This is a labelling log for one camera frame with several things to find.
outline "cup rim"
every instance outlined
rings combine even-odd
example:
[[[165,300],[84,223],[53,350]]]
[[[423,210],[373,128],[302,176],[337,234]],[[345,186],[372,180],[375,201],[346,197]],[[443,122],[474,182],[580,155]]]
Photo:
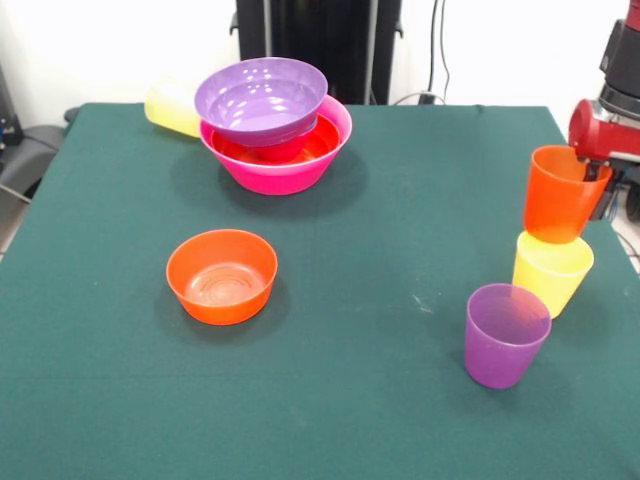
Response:
[[[544,332],[544,335],[542,335],[537,340],[534,340],[533,342],[529,342],[529,343],[510,343],[510,342],[505,342],[503,340],[499,340],[499,339],[489,335],[482,328],[480,328],[478,326],[478,324],[473,320],[473,316],[471,315],[471,302],[473,301],[473,299],[477,295],[482,293],[484,290],[495,288],[495,287],[510,287],[512,289],[515,289],[515,290],[520,290],[520,291],[532,296],[537,302],[539,302],[540,305],[544,308],[544,310],[545,310],[545,312],[547,314],[546,318],[548,320],[548,327],[547,327],[546,331]],[[532,347],[534,345],[541,345],[542,343],[544,343],[544,341],[547,339],[547,337],[551,333],[551,326],[553,325],[553,319],[551,318],[551,312],[549,311],[549,308],[545,305],[545,303],[540,299],[540,297],[538,297],[535,293],[533,293],[532,291],[530,291],[530,290],[528,290],[528,289],[526,289],[524,287],[520,287],[518,285],[513,285],[511,283],[489,283],[487,285],[483,285],[482,287],[477,288],[469,296],[469,299],[467,300],[467,319],[473,324],[475,329],[479,333],[481,333],[485,338],[490,339],[492,342],[499,343],[500,345],[505,345],[505,346],[513,347],[513,348],[528,348],[528,347]]]
[[[556,175],[555,173],[550,172],[549,170],[547,170],[546,168],[544,168],[542,165],[540,165],[540,163],[538,163],[538,161],[536,160],[536,156],[538,153],[544,151],[544,150],[550,150],[550,149],[563,149],[563,150],[572,150],[575,152],[575,150],[573,150],[572,147],[568,146],[568,145],[544,145],[542,147],[538,147],[536,148],[533,153],[531,154],[531,163],[535,164],[535,166],[540,170],[541,173],[543,173],[544,175],[547,175],[548,177],[553,178],[554,180],[557,180],[559,182],[563,182],[563,183],[567,183],[569,185],[581,185],[583,183],[592,183],[594,185],[600,184],[600,183],[607,183],[610,179],[611,176],[613,175],[613,169],[608,166],[608,165],[601,165],[600,168],[605,168],[607,171],[607,175],[605,175],[605,178],[599,178],[597,180],[593,180],[591,182],[583,182],[583,181],[579,181],[579,180],[569,180],[567,178],[563,178],[559,175]]]
[[[534,235],[531,235],[529,232],[524,230],[523,232],[520,233],[520,235],[518,235],[518,240],[516,241],[516,252],[519,253],[522,256],[523,259],[525,259],[528,263],[533,265],[535,268],[537,268],[541,272],[547,273],[549,275],[554,275],[556,277],[574,278],[574,277],[579,277],[579,276],[582,276],[582,275],[586,275],[589,272],[589,270],[591,270],[593,268],[593,265],[595,264],[595,255],[593,253],[593,249],[591,248],[591,246],[582,237],[576,237],[573,241],[571,241],[569,243],[549,243],[549,245],[561,247],[561,246],[566,246],[566,245],[569,245],[570,243],[576,242],[580,246],[583,246],[583,247],[587,248],[587,251],[589,252],[589,264],[587,266],[585,266],[585,268],[583,268],[581,270],[578,270],[576,272],[573,272],[573,273],[563,273],[563,272],[558,272],[558,271],[555,271],[555,270],[552,270],[552,269],[549,269],[549,268],[545,268],[545,267],[539,265],[533,259],[531,259],[530,256],[527,256],[524,253],[524,249],[520,248],[521,247],[521,243],[524,241],[524,238],[526,238],[527,236],[533,238],[534,240],[542,242],[542,240],[538,240]]]

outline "purple cup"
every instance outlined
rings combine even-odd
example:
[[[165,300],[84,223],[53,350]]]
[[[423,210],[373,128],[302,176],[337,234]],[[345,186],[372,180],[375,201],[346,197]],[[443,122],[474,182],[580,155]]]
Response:
[[[499,283],[481,287],[467,303],[467,371],[485,387],[512,387],[550,332],[549,310],[530,291]]]

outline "yellow cup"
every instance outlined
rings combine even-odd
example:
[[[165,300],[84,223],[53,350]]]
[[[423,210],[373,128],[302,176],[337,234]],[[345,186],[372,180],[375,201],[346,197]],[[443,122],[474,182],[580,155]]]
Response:
[[[552,244],[526,231],[518,237],[512,283],[526,288],[542,300],[556,318],[593,266],[591,247],[576,238],[571,243]]]
[[[176,132],[200,137],[200,118],[193,103],[195,92],[170,77],[161,78],[150,89],[144,113],[151,123]]]

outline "bowl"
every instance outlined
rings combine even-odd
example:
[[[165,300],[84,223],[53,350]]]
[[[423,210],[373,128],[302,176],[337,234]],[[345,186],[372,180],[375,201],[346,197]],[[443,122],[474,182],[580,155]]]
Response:
[[[340,144],[340,133],[325,116],[318,115],[313,130],[308,134],[277,147],[249,148],[228,141],[218,132],[211,134],[211,146],[222,155],[255,165],[293,165],[322,157]]]
[[[195,105],[200,117],[230,141],[266,147],[304,133],[326,93],[327,79],[308,63],[253,58],[207,78]]]
[[[330,122],[339,133],[339,143],[335,148],[316,155],[316,152],[308,150],[313,140],[312,135],[307,141],[305,150],[300,153],[304,157],[298,156],[287,164],[270,165],[264,161],[260,163],[258,155],[250,157],[250,161],[244,161],[245,157],[240,157],[241,160],[239,160],[228,156],[218,150],[217,142],[215,144],[213,142],[216,129],[204,121],[200,122],[200,138],[235,181],[247,190],[263,195],[290,195],[306,190],[320,180],[351,136],[351,115],[338,100],[325,96],[318,113],[318,125],[321,123],[320,116]]]
[[[184,309],[210,325],[244,322],[265,306],[278,269],[276,252],[244,230],[212,230],[182,243],[167,281]]]
[[[298,154],[304,149],[304,146],[307,143],[307,140],[313,133],[314,128],[318,125],[318,119],[313,121],[309,128],[305,130],[303,133],[298,135],[297,137],[292,138],[291,140],[279,143],[278,145],[270,145],[268,147],[255,147],[255,153],[260,156],[260,158],[269,161],[270,163],[285,163],[289,162],[292,159],[296,158]],[[232,154],[228,154],[232,158],[239,159]]]

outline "yellow cup lying on side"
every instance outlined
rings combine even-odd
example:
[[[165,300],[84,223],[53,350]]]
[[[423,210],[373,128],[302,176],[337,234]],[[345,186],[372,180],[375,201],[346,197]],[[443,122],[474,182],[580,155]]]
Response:
[[[200,138],[200,117],[193,103],[194,95],[193,89],[175,78],[161,78],[149,89],[144,102],[147,120]]]

